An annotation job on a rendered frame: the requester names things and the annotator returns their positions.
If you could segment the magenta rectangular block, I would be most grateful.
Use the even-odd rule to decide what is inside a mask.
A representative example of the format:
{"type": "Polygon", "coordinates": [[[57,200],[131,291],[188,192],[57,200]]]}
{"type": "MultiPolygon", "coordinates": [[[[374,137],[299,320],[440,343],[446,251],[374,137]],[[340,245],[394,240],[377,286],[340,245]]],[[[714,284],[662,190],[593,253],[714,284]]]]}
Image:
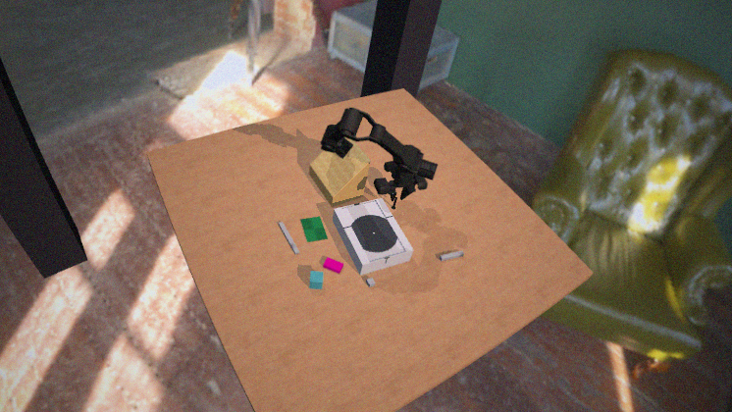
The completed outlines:
{"type": "Polygon", "coordinates": [[[343,264],[340,262],[337,262],[335,260],[332,260],[330,258],[327,258],[325,263],[323,264],[324,268],[327,268],[329,270],[332,270],[334,272],[340,273],[340,270],[343,267],[343,264]]]}

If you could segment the teal block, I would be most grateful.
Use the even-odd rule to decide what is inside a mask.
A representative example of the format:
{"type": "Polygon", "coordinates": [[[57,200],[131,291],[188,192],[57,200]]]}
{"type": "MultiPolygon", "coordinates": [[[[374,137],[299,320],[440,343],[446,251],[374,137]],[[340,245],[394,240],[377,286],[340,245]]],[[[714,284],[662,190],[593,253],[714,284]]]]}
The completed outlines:
{"type": "Polygon", "coordinates": [[[323,272],[311,271],[310,275],[310,286],[311,289],[322,289],[323,288],[323,272]]]}

